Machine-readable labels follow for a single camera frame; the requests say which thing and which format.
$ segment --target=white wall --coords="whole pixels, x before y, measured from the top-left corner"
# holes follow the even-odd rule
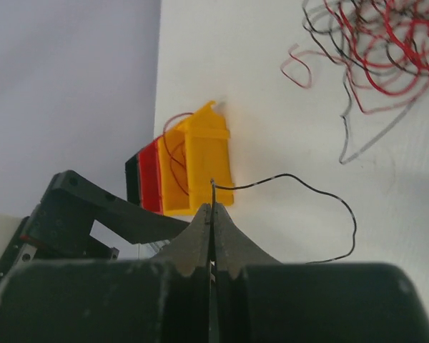
[[[74,169],[125,198],[152,139],[159,0],[0,0],[0,212],[26,216]],[[135,257],[101,227],[94,236]]]
[[[399,266],[429,314],[429,91],[372,149],[341,166],[343,68],[322,57],[304,59],[312,69],[311,90],[280,72],[293,44],[300,44],[298,51],[319,50],[302,28],[303,16],[301,1],[163,0],[154,132],[162,132],[172,115],[223,101],[233,182],[288,172],[342,197],[358,224],[356,250],[343,261]],[[293,68],[295,76],[306,76],[302,65]],[[359,95],[367,108],[399,101],[379,94]],[[353,106],[348,153],[397,115],[365,116]],[[290,179],[238,191],[228,211],[243,233],[281,262],[327,259],[350,248],[345,208]]]

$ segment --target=black mechanical part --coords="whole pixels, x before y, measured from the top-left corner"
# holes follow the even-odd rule
[[[137,206],[141,205],[140,199],[140,173],[138,167],[138,153],[132,156],[126,162],[126,186],[127,186],[127,201]]]
[[[63,257],[82,258],[94,220],[132,244],[175,238],[188,225],[148,212],[66,171],[53,177],[21,238]]]
[[[189,224],[117,198],[74,171],[59,173],[52,178],[31,216],[22,220],[2,254],[0,281],[20,258],[23,262],[117,259],[117,249],[90,236],[94,220],[133,244],[174,238]],[[37,248],[30,259],[21,253],[25,244]]]
[[[429,342],[399,269],[279,264],[222,205],[214,215],[210,227],[202,206],[146,261],[16,269],[0,286],[0,342]]]

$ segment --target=red wire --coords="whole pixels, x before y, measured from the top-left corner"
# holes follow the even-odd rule
[[[420,97],[429,87],[429,6],[425,9],[419,9],[418,5],[422,4],[421,0],[370,0],[358,1],[357,4],[353,2],[355,8],[345,13],[343,2],[329,5],[327,0],[323,0],[327,12],[336,20],[339,25],[339,31],[342,38],[349,46],[347,57],[344,56],[330,56],[333,61],[342,63],[347,69],[347,80],[349,82],[351,91],[355,97],[357,105],[364,114],[372,114],[379,111],[387,111],[398,107],[405,106],[411,101],[415,101]],[[368,11],[375,11],[371,19],[364,19],[360,16]],[[398,38],[398,33],[402,32],[401,37]],[[424,33],[426,39],[423,39],[420,44],[415,43],[415,39],[419,37],[420,33]],[[360,41],[365,37],[370,37],[368,40],[367,48],[360,53]],[[394,63],[379,63],[373,61],[371,55],[374,51],[386,48],[386,44],[393,45],[402,51],[399,59]],[[308,65],[300,59],[306,54],[317,54],[319,56],[327,56],[319,51],[301,51],[294,54],[297,45],[291,47],[288,51],[289,59],[284,61],[280,66],[281,72],[292,82],[298,86],[308,89],[312,86],[312,73]],[[297,61],[307,69],[308,82],[302,84],[294,80],[286,71],[285,67],[292,61]],[[355,80],[354,68],[361,65],[363,66],[364,74],[367,78],[368,85],[359,84]],[[415,70],[411,80],[405,86],[398,90],[391,90],[390,86],[401,80],[401,76],[405,73],[405,68],[413,66]],[[372,73],[373,69],[393,72],[384,81],[374,80]],[[424,84],[419,81],[426,77],[427,80]],[[382,106],[374,109],[364,109],[358,96],[357,89],[376,90],[386,96],[407,96],[413,90],[416,90],[415,95],[410,95],[408,99],[399,101],[390,106]]]
[[[179,165],[180,167],[182,167],[182,168],[186,171],[186,161],[185,161],[185,159],[186,159],[186,158],[185,158],[185,154],[184,154],[184,152],[183,152],[184,150],[182,150],[182,156],[183,156],[183,159],[184,159],[184,161],[183,161],[183,162],[180,162],[179,160],[177,160],[177,159],[174,157],[174,155],[176,154],[176,152],[177,152],[178,148],[184,149],[184,139],[183,139],[183,141],[182,141],[181,143],[177,144],[177,145],[175,146],[175,148],[173,148],[172,152],[170,152],[170,149],[169,149],[168,144],[167,144],[167,128],[168,128],[168,126],[170,125],[170,123],[172,123],[175,119],[181,118],[182,116],[190,116],[190,115],[192,115],[192,113],[185,112],[185,113],[181,113],[181,114],[177,114],[176,116],[173,116],[172,118],[170,118],[169,120],[167,120],[167,121],[165,122],[165,124],[164,124],[164,129],[163,129],[163,132],[162,132],[162,139],[163,139],[163,142],[164,142],[165,150],[167,151],[167,153],[168,153],[168,155],[169,155],[169,157],[170,157],[170,171],[171,171],[171,173],[172,173],[172,175],[173,175],[173,178],[174,178],[174,180],[176,181],[176,183],[177,183],[178,187],[179,187],[179,188],[183,191],[183,193],[185,193],[186,195],[189,195],[188,191],[186,190],[186,189],[187,189],[187,186],[186,186],[186,189],[185,189],[185,188],[181,185],[181,183],[179,182],[179,180],[178,180],[178,178],[177,178],[177,175],[175,174],[174,169],[173,169],[173,162],[177,162],[177,163],[178,163],[178,165]]]

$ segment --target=thin black wire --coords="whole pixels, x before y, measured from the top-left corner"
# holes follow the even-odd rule
[[[329,193],[329,192],[324,192],[321,191],[319,189],[316,189],[312,186],[310,186],[309,184],[307,184],[306,182],[304,182],[303,180],[301,180],[299,177],[293,175],[293,174],[288,174],[288,173],[283,173],[283,174],[278,174],[275,175],[274,177],[269,177],[267,179],[263,179],[261,181],[258,182],[254,182],[252,184],[247,184],[245,186],[238,186],[238,187],[224,187],[224,186],[218,186],[217,184],[215,184],[212,180],[212,217],[210,218],[210,223],[214,221],[213,217],[214,217],[214,206],[215,206],[215,202],[216,202],[216,196],[215,196],[215,189],[224,189],[227,191],[237,191],[240,189],[246,189],[246,188],[251,188],[254,186],[257,186],[259,184],[264,184],[265,182],[269,182],[275,179],[279,179],[280,177],[290,177],[292,179],[294,179],[295,181],[301,183],[301,185],[307,187],[309,190],[321,194],[321,195],[325,195],[328,197],[331,197],[333,199],[338,200],[339,202],[341,202],[343,204],[343,206],[346,207],[346,209],[348,210],[348,212],[350,213],[351,219],[352,219],[352,224],[353,224],[353,229],[352,229],[352,244],[350,247],[350,250],[343,255],[337,256],[337,257],[333,257],[332,259],[324,259],[322,261],[313,261],[313,262],[307,262],[307,264],[319,264],[319,263],[327,263],[327,262],[333,262],[333,261],[337,261],[340,259],[344,259],[346,257],[349,257],[354,251],[355,251],[355,247],[356,247],[356,233],[358,232],[358,223],[356,222],[356,217],[354,215],[354,212],[352,211],[350,205],[348,205],[348,203],[343,200],[342,198],[340,198],[339,196]]]
[[[335,5],[334,7],[336,7],[336,6],[340,6],[341,4],[348,3],[348,2],[350,2],[357,10],[362,7],[362,1],[356,2],[356,0],[331,1],[331,2],[328,2],[327,4],[329,6]],[[315,8],[312,8],[312,9],[308,9],[307,8],[308,3],[309,3],[309,0],[304,0],[302,3],[302,10],[303,10],[303,13],[305,15],[305,17],[302,21],[302,27],[310,33],[312,40],[320,47],[322,52],[326,55],[326,57],[332,63],[340,65],[340,64],[346,64],[346,63],[350,62],[350,63],[353,63],[354,65],[360,67],[361,69],[368,71],[370,74],[376,75],[376,76],[390,76],[391,74],[398,72],[397,70],[395,70],[392,67],[391,67],[391,70],[386,70],[384,72],[372,70],[372,69],[367,68],[363,64],[361,64],[357,59],[350,57],[350,55],[352,53],[352,48],[351,48],[350,44],[346,41],[346,38],[343,34],[342,27],[340,25],[335,25],[335,26],[333,25],[334,19],[337,19],[337,22],[338,22],[339,20],[341,20],[341,18],[336,13],[331,14],[326,9],[326,6],[324,4],[316,6]],[[383,7],[385,6],[385,4],[381,4],[378,2],[376,2],[376,4],[378,6],[383,6]],[[400,10],[399,9],[391,9],[391,11],[396,14],[395,19],[397,20],[397,22],[395,22],[395,26],[400,25],[402,23],[402,21],[405,20],[406,18],[409,18],[409,19],[425,18],[424,14],[415,13],[412,9],[412,6],[413,6],[413,4],[409,4],[408,6],[406,6],[403,9],[400,9]],[[324,29],[324,30],[316,29],[315,25],[317,24],[317,22],[320,21],[321,19],[324,19],[326,16],[330,17],[329,22],[327,24],[328,28]],[[360,14],[360,11],[353,12],[352,16],[349,18],[349,20],[354,27],[356,27],[356,24],[360,21],[364,22],[366,24],[378,24],[378,27],[384,26],[383,18],[381,18],[381,16],[379,16],[378,19],[367,20],[366,18],[364,18]],[[340,34],[340,43],[337,43],[335,41],[334,33]],[[335,61],[332,58],[332,56],[327,52],[327,49],[316,38],[316,36],[315,36],[316,34],[318,34],[320,36],[329,36],[330,40],[332,41],[332,45],[335,48],[336,52],[338,53],[340,58],[345,62]],[[360,38],[361,34],[366,35],[360,31],[357,31],[357,30],[354,31],[354,34],[356,35],[357,39]],[[387,40],[387,39],[383,39],[383,41],[384,42],[382,44],[377,44],[375,46],[375,50],[384,49],[387,58],[390,60],[391,64],[394,65],[394,67],[396,67],[397,69],[399,69],[401,71],[404,71],[407,74],[411,74],[413,76],[429,76],[429,73],[428,72],[426,73],[425,71],[418,72],[418,71],[409,70],[407,68],[407,66],[413,65],[411,63],[411,61],[405,61],[404,64],[401,65],[399,62],[394,60],[394,58],[391,57],[391,55],[390,55],[390,46],[393,45],[393,42],[391,42],[390,40]],[[416,43],[414,40],[412,40],[411,43],[413,44],[413,46],[416,46]]]

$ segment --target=red and black wire bundle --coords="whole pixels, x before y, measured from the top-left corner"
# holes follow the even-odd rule
[[[344,66],[343,84],[349,99],[342,115],[346,132],[346,117],[352,108],[352,98],[360,111],[367,115],[403,108],[385,130],[344,159],[346,136],[339,158],[340,163],[346,164],[390,131],[429,88],[429,1],[322,0],[322,4],[312,8],[309,8],[309,3],[310,0],[302,3],[305,15],[302,25],[320,51],[295,52],[298,46],[292,46],[288,51],[290,58],[281,65],[282,73],[298,86],[309,89],[312,73],[302,61],[303,56],[325,56],[332,63]],[[323,39],[330,44],[322,43]],[[335,51],[332,54],[328,52],[330,47]],[[292,62],[305,67],[307,82],[299,82],[285,71]],[[393,99],[393,103],[366,109],[359,96],[360,90],[380,92]]]

